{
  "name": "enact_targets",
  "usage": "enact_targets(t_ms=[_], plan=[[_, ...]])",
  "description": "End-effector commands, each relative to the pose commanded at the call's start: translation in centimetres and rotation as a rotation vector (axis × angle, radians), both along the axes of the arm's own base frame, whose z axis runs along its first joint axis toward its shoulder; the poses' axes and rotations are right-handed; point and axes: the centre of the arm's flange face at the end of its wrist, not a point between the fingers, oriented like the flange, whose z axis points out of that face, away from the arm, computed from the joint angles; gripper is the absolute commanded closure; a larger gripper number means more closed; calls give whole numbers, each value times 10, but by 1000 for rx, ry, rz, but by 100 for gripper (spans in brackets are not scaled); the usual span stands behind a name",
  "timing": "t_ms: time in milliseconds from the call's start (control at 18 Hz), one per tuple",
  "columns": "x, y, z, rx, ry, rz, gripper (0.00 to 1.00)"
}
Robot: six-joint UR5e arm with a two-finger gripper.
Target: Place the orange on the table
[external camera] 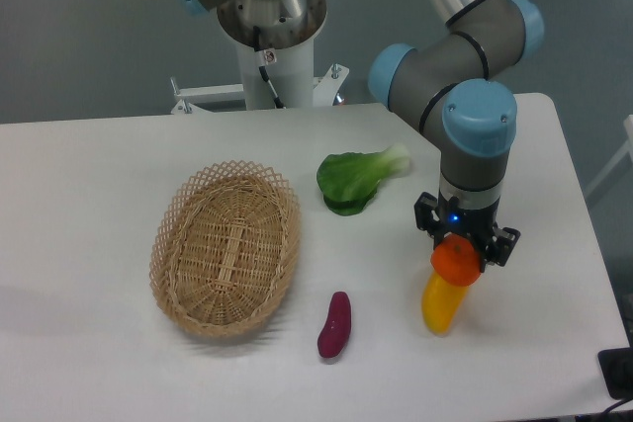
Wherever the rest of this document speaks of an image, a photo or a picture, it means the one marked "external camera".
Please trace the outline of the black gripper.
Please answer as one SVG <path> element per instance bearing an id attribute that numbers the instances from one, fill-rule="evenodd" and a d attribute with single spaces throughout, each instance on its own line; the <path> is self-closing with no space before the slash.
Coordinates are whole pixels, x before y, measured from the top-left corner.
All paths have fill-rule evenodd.
<path id="1" fill-rule="evenodd" d="M 453 197 L 446 201 L 423 192 L 414 203 L 416 227 L 433 240 L 433 248 L 442 243 L 448 234 L 468 239 L 480 255 L 480 272 L 489 265 L 504 267 L 521 233 L 510 227 L 497 226 L 499 200 L 476 210 L 460 207 Z"/>

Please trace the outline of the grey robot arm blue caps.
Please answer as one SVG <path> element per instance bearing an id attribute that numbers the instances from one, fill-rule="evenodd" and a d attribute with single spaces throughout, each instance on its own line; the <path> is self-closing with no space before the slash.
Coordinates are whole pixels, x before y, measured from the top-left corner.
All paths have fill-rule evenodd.
<path id="1" fill-rule="evenodd" d="M 234 42 L 248 109 L 313 106 L 313 42 L 325 0 L 181 0 L 215 12 Z M 544 24 L 529 0 L 432 0 L 448 29 L 426 50 L 398 43 L 369 73 L 372 95 L 438 148 L 439 193 L 415 203 L 418 228 L 435 243 L 467 239 L 481 267 L 504 265 L 519 234 L 497 225 L 517 104 L 495 76 L 532 54 Z"/>

